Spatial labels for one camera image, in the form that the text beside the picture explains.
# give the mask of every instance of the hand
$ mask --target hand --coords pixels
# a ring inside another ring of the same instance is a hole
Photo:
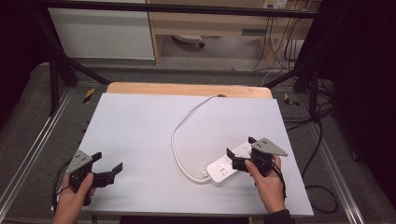
[[[257,190],[268,214],[285,210],[282,182],[279,176],[274,171],[271,171],[267,177],[264,177],[253,162],[245,160],[245,164],[256,182]],[[277,155],[274,155],[274,164],[281,169],[280,158]]]
[[[62,186],[65,189],[59,196],[58,207],[56,209],[54,224],[72,224],[78,220],[79,212],[82,209],[84,198],[90,190],[93,181],[93,174],[87,174],[82,181],[77,193],[75,193],[69,186],[69,175],[64,175]]]

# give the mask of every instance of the gray carpet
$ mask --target gray carpet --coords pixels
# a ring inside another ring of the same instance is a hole
[[[104,77],[117,81],[135,82],[171,82],[195,84],[239,84],[257,86],[261,83],[263,74],[249,73],[207,73],[207,72],[172,72],[170,70],[126,70],[98,69]],[[43,127],[50,111],[50,92],[48,89],[48,69],[38,67],[32,75],[32,80],[15,107],[11,118],[0,132],[1,139],[1,169],[0,190],[4,190],[10,178],[15,174],[23,156],[33,144],[39,130]],[[69,159],[78,148],[78,141],[83,138],[83,130],[88,127],[87,121],[92,117],[94,109],[106,86],[96,89],[89,104],[82,103],[89,87],[74,89],[71,99],[61,116],[49,141],[43,148],[31,173],[22,186],[7,217],[52,218],[50,211],[50,191],[57,169]],[[283,117],[303,117],[300,106],[285,105],[283,92],[276,91],[274,97],[279,102]],[[364,163],[351,159],[347,141],[341,131],[337,118],[327,117],[323,120],[323,132],[332,154],[335,156],[343,175],[348,183],[359,209],[367,223],[395,223],[396,214],[375,183]],[[303,170],[317,139],[314,138],[308,125],[289,132],[290,142],[300,170]],[[305,178],[305,184],[322,185],[336,193],[323,160],[318,154],[310,165]],[[332,198],[328,193],[311,190],[311,202],[323,209],[333,207]],[[307,223],[348,223],[343,206],[339,204],[335,214],[323,214],[316,210],[314,217],[299,219]],[[117,219],[117,217],[99,217],[100,219]]]

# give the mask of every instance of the wall socket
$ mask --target wall socket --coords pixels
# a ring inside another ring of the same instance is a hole
[[[265,0],[262,8],[285,9],[288,0]]]

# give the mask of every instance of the black sleeve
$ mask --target black sleeve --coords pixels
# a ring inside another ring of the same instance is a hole
[[[289,210],[285,209],[275,212],[264,217],[264,224],[293,224],[294,218],[291,218]]]

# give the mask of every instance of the white tabletop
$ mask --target white tabletop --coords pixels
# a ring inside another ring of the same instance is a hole
[[[113,215],[257,216],[265,214],[254,180],[237,172],[219,187],[197,185],[180,171],[171,132],[207,97],[105,93],[80,150],[103,158],[96,173],[123,162],[115,183],[98,189],[87,212]],[[286,206],[294,216],[313,216],[276,100],[215,97],[198,107],[176,132],[185,169],[201,177],[206,166],[252,136],[288,152],[282,157]]]

